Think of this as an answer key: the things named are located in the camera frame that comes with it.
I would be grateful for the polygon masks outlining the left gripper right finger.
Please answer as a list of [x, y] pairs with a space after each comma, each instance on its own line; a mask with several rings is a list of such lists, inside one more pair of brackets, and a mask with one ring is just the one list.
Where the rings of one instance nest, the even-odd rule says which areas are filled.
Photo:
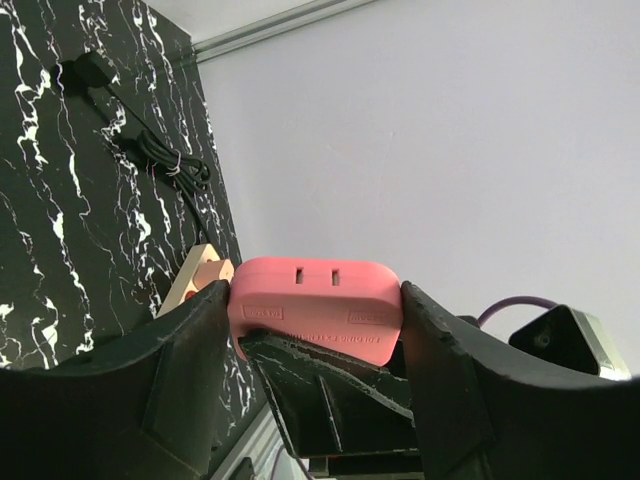
[[636, 479], [639, 382], [519, 351], [409, 281], [402, 343], [427, 479]]

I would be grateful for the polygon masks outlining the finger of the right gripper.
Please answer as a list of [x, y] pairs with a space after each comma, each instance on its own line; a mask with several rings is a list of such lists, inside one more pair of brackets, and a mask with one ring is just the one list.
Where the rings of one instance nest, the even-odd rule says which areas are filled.
[[288, 451], [340, 457], [418, 450], [408, 380], [264, 329], [239, 340]]

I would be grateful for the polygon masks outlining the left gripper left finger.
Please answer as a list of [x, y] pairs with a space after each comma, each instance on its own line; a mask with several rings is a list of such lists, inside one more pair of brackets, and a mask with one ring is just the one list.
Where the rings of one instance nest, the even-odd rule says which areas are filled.
[[49, 370], [1, 373], [5, 479], [200, 479], [216, 437], [229, 325], [216, 281]]

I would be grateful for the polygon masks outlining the pink cube socket adapter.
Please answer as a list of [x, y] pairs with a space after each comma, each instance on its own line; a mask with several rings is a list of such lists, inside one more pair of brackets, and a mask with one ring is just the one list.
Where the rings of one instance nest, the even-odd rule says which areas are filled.
[[259, 257], [242, 263], [227, 306], [233, 344], [256, 329], [383, 366], [403, 324], [400, 281], [368, 261]]

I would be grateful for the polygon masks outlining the white red power strip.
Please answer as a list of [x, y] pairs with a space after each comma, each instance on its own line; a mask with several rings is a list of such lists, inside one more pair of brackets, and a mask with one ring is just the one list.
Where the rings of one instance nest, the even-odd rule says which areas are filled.
[[188, 292], [197, 292], [198, 288], [193, 283], [193, 277], [199, 267], [208, 261], [218, 261], [219, 259], [219, 254], [211, 244], [193, 246], [180, 267], [159, 311], [156, 313], [155, 319], [181, 305], [185, 301], [185, 296]]

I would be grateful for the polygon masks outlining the orange pink charger plug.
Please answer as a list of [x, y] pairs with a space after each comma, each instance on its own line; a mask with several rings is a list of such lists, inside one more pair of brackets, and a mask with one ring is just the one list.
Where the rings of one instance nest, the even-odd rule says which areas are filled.
[[207, 260], [198, 266], [192, 282], [197, 290], [202, 290], [214, 281], [230, 281], [234, 271], [234, 266], [228, 259]]

